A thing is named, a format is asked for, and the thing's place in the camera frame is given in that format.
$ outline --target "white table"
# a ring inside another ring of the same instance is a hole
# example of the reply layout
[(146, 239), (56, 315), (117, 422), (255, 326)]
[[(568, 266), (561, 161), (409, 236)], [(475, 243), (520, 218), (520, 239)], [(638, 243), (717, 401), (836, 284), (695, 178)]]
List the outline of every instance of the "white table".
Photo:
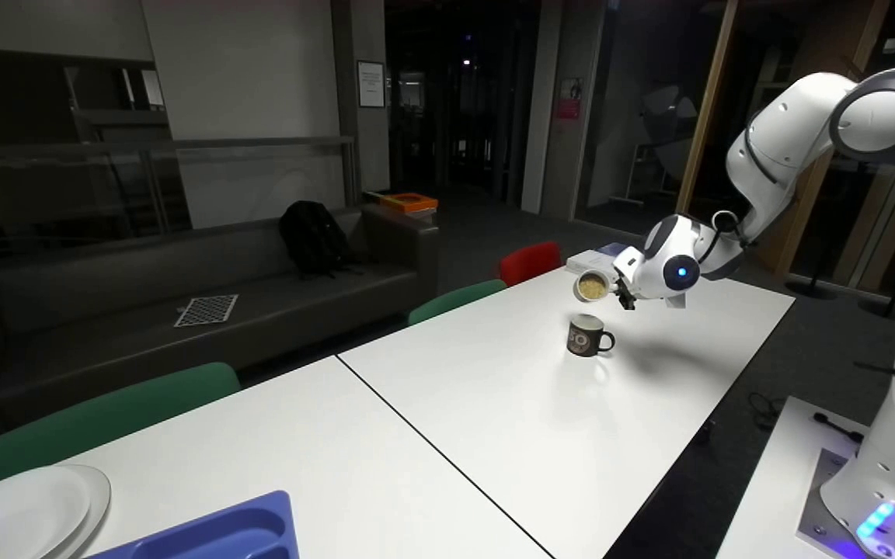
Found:
[(282, 487), (306, 559), (543, 555), (333, 356), (73, 459), (112, 481), (89, 553)]
[[(581, 304), (572, 270), (341, 354), (549, 553), (589, 559), (626, 527), (792, 299), (700, 284), (688, 308)], [(568, 315), (617, 335), (565, 351)]]
[[(813, 422), (821, 408), (790, 398), (768, 449), (759, 459), (739, 510), (727, 527), (717, 559), (831, 559), (816, 545), (799, 534), (800, 510), (811, 496), (811, 478), (821, 452), (852, 456), (844, 436)], [(827, 413), (833, 422), (867, 433), (864, 425)]]

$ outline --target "couch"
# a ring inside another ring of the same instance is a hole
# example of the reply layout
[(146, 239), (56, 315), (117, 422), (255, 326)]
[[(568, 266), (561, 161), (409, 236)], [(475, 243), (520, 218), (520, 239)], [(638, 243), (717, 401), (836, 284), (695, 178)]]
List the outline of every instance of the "couch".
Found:
[[(275, 222), (0, 261), (3, 422), (204, 361), (244, 369), (434, 296), (434, 228), (383, 205), (335, 222), (353, 264), (333, 278), (297, 275)], [(188, 299), (234, 291), (231, 323), (173, 326)]]

